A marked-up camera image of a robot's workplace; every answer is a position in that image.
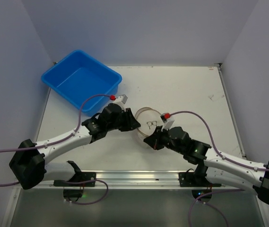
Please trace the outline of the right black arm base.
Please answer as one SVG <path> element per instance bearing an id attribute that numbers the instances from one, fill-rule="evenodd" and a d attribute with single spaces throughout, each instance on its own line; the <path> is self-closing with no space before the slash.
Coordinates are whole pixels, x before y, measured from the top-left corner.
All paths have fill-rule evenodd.
<path id="1" fill-rule="evenodd" d="M 178 173 L 178 180 L 180 187 L 198 187 L 201 189 L 191 189 L 192 196 L 196 199 L 197 197 L 212 192 L 213 187 L 221 187 L 220 183 L 210 183 L 206 179 L 207 167 L 203 164 L 197 165 L 196 169 L 188 169 L 185 172 Z"/>

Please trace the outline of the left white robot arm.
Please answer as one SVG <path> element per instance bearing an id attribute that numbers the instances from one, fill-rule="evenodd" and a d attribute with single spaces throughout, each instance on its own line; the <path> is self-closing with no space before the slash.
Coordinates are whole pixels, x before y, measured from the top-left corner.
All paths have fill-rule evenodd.
<path id="1" fill-rule="evenodd" d="M 54 163 L 53 160 L 77 147 L 104 138 L 110 131 L 133 131 L 140 126 L 130 108 L 111 103 L 74 130 L 42 142 L 23 141 L 9 167 L 25 190 L 49 180 L 61 181 L 63 185 L 84 182 L 88 178 L 75 162 Z"/>

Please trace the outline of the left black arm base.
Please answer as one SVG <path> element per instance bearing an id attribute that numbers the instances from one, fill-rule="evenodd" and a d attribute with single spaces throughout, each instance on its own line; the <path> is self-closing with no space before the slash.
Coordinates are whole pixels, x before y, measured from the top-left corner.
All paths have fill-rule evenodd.
<path id="1" fill-rule="evenodd" d="M 64 189 L 63 197 L 68 201 L 77 202 L 84 195 L 84 187 L 94 187 L 95 182 L 78 184 L 79 182 L 95 180 L 96 172 L 82 172 L 81 169 L 75 164 L 74 161 L 67 161 L 73 168 L 74 174 L 69 180 L 55 180 L 53 185 L 55 187 L 72 187 L 77 186 L 79 189 Z"/>

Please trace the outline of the round beige mesh laundry bag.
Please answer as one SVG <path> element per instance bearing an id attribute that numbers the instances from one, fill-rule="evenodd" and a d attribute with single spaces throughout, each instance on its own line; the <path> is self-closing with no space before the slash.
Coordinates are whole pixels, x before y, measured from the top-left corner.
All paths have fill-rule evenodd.
<path id="1" fill-rule="evenodd" d="M 142 107 L 137 110 L 135 119 L 140 123 L 132 137 L 143 148 L 151 149 L 151 147 L 144 142 L 144 139 L 153 134 L 157 126 L 163 126 L 161 113 L 150 107 Z"/>

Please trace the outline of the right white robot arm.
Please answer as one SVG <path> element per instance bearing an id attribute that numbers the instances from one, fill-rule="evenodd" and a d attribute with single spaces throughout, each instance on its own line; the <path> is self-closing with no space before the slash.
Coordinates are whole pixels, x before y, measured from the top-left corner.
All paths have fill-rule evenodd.
<path id="1" fill-rule="evenodd" d="M 165 130 L 160 126 L 144 139 L 154 150 L 175 151 L 196 165 L 196 176 L 210 184 L 224 184 L 250 191 L 269 205 L 269 162 L 257 163 L 234 157 L 209 144 L 192 139 L 181 127 Z"/>

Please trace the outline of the blue plastic bin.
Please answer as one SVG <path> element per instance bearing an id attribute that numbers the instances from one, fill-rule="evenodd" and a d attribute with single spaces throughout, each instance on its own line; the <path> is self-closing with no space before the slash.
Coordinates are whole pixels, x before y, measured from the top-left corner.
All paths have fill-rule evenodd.
<path id="1" fill-rule="evenodd" d="M 117 94 L 122 76 L 82 50 L 75 50 L 47 70 L 41 80 L 79 109 L 94 95 Z"/>

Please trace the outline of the aluminium mounting rail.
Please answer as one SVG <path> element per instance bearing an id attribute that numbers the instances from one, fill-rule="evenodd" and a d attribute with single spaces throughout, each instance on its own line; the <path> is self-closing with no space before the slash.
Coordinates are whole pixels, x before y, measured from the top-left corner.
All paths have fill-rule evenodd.
<path id="1" fill-rule="evenodd" d="M 225 184 L 220 187 L 181 186 L 178 171 L 105 171 L 95 170 L 96 178 L 106 182 L 110 190 L 232 190 Z"/>

